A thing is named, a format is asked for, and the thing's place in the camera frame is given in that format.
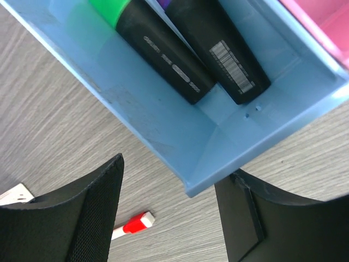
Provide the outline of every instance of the gray wooden floor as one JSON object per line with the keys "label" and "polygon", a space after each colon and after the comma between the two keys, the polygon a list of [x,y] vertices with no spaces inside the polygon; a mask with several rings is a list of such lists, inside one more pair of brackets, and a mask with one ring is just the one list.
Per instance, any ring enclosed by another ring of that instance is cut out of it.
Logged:
{"label": "gray wooden floor", "polygon": [[[116,224],[151,210],[155,226],[111,244],[110,261],[227,261],[214,188],[189,199],[182,184],[49,52],[0,7],[0,194],[23,182],[41,195],[122,152]],[[326,200],[349,192],[349,103],[244,169]]]}

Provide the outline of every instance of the black marker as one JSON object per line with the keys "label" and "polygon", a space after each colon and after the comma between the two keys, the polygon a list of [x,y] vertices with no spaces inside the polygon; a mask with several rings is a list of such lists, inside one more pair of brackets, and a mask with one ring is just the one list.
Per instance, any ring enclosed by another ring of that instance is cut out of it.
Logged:
{"label": "black marker", "polygon": [[157,0],[199,58],[237,104],[270,86],[218,0]]}
{"label": "black marker", "polygon": [[216,84],[207,68],[144,0],[90,0],[90,2],[100,15],[191,104],[198,102]]}

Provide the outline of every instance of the pink plastic bin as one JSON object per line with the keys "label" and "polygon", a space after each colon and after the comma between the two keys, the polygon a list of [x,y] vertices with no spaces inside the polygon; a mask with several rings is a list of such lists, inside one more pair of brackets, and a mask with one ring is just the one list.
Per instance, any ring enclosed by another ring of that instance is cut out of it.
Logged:
{"label": "pink plastic bin", "polygon": [[280,0],[349,69],[349,0]]}

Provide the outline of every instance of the white barcode label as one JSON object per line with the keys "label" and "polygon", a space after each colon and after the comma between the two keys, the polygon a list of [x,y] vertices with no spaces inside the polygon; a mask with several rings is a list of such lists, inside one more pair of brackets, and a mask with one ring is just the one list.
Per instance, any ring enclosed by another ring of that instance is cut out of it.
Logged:
{"label": "white barcode label", "polygon": [[230,80],[234,81],[243,93],[255,86],[255,83],[248,80],[248,74],[223,40],[212,47],[210,52],[222,69],[226,71]]}

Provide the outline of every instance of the blue plastic bin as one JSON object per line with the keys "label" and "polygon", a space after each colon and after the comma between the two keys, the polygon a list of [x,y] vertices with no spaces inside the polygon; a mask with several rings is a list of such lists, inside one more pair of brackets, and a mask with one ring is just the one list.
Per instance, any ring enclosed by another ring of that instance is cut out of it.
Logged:
{"label": "blue plastic bin", "polygon": [[167,164],[190,197],[349,97],[348,72],[277,0],[220,1],[272,81],[242,106],[219,85],[188,104],[87,0],[0,2]]}

